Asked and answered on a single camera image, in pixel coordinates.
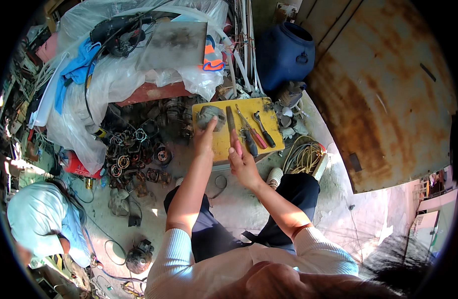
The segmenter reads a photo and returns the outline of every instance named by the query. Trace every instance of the concrete floor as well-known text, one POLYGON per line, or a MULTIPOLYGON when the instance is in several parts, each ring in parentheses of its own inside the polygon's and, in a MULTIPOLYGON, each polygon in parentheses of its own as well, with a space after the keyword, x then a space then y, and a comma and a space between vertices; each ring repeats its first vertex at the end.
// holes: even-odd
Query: concrete floor
MULTIPOLYGON (((363 194, 353 194, 348 174, 327 126, 306 94, 304 94, 303 101, 304 111, 310 116, 306 119, 306 127, 313 139, 322 143, 330 155, 330 163, 320 181, 321 192, 313 222, 325 236, 341 245, 361 263, 387 236, 406 235, 415 216, 411 191, 416 182, 363 194), (352 211, 348 209, 350 205, 355 205, 352 211)), ((172 174, 173 180, 166 187, 161 184, 146 183, 147 189, 154 193, 156 199, 154 201, 149 197, 136 198, 142 209, 141 227, 128 227, 127 218, 111 216, 107 207, 110 191, 108 187, 101 188, 95 184, 94 201, 83 204, 91 218, 119 242, 126 252, 144 238, 151 241, 155 248, 153 261, 157 258, 164 234, 166 214, 163 201, 166 194, 174 188, 175 178, 184 176, 188 170, 194 150, 192 145, 189 147, 168 146, 172 147, 175 152, 173 161, 166 169, 172 174)), ((262 178, 266 179, 273 167, 281 167, 282 164, 283 158, 275 153, 258 163, 258 169, 262 178)), ((226 177, 227 187, 217 198, 210 200, 211 211, 214 217, 234 236, 246 241, 240 234, 244 230, 258 233, 268 219, 268 212, 250 191, 237 182, 229 170, 215 171, 211 174, 206 188, 209 198, 220 192, 220 189, 215 186, 215 178, 220 175, 226 177)), ((83 200, 91 199, 91 192, 84 189, 84 183, 81 180, 75 180, 72 187, 83 200)), ((117 265, 124 263, 124 253, 121 252, 121 249, 113 242, 106 243, 108 238, 90 220, 88 220, 87 228, 98 259, 105 265, 106 272, 113 276, 129 277, 131 274, 128 269, 125 266, 117 265)), ((112 285, 113 290, 106 292, 109 297, 132 298, 121 289, 119 285, 121 282, 106 277, 97 269, 94 274, 95 276, 102 275, 107 279, 106 282, 99 278, 100 287, 106 290, 108 283, 112 285)), ((142 279, 147 277, 147 272, 132 276, 142 279)))

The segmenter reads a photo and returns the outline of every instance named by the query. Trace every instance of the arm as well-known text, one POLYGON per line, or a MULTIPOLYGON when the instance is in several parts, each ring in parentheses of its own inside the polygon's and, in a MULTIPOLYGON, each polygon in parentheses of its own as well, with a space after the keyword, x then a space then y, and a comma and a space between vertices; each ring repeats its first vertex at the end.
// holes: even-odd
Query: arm
POLYGON ((166 231, 172 228, 184 230, 189 236, 201 209, 202 197, 212 171, 212 132, 217 124, 213 118, 204 131, 196 131, 196 156, 184 181, 177 190, 168 209, 166 231))
POLYGON ((231 173, 250 189, 267 209, 280 229, 293 240, 304 227, 313 226, 305 213, 267 185, 259 175, 254 158, 242 147, 242 159, 229 148, 231 173))

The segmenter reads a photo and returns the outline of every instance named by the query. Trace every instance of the metal plate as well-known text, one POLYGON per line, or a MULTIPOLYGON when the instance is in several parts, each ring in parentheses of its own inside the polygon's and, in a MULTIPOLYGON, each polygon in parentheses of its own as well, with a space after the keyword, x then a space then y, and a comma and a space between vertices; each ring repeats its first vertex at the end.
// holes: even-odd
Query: metal plate
MULTIPOLYGON (((455 88, 422 16, 404 0, 339 4, 341 15, 324 22, 328 32, 310 32, 327 42, 316 40, 318 61, 305 81, 353 192, 399 185, 449 165, 455 88)), ((317 1, 302 27, 316 28, 308 24, 322 16, 313 14, 329 11, 321 5, 331 4, 317 1)))
POLYGON ((205 22, 162 22, 154 30, 138 71, 197 66, 204 63, 205 22))

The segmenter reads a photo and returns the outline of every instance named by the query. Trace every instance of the dirty rag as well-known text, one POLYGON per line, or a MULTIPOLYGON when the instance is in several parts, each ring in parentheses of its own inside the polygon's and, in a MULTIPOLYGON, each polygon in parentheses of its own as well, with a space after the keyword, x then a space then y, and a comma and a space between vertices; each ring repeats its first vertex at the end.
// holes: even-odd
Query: dirty rag
MULTIPOLYGON (((101 43, 93 44, 89 38, 85 39, 78 47, 78 56, 61 71, 58 78, 56 99, 54 102, 54 108, 60 115, 63 111, 63 101, 65 99, 67 87, 65 86, 66 81, 72 79, 76 84, 83 84, 86 81, 86 72, 88 71, 89 62, 100 48, 101 43)), ((89 68, 88 75, 93 73, 95 65, 96 61, 93 61, 89 68)))

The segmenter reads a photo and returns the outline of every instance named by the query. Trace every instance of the person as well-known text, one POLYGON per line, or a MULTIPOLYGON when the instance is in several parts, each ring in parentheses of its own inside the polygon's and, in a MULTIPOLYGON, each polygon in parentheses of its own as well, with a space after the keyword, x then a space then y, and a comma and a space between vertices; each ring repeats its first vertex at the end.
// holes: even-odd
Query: person
POLYGON ((305 173, 266 184, 253 157, 229 148, 231 173, 270 214, 251 243, 235 239, 213 217, 204 190, 212 170, 212 119, 196 131, 196 154, 180 186, 169 192, 166 233, 148 273, 145 298, 364 298, 395 296, 363 282, 350 255, 311 222, 319 186, 305 173))
POLYGON ((22 264, 28 265, 33 256, 69 254, 79 266, 89 266, 83 215, 55 183, 36 182, 19 190, 8 203, 6 216, 22 264))

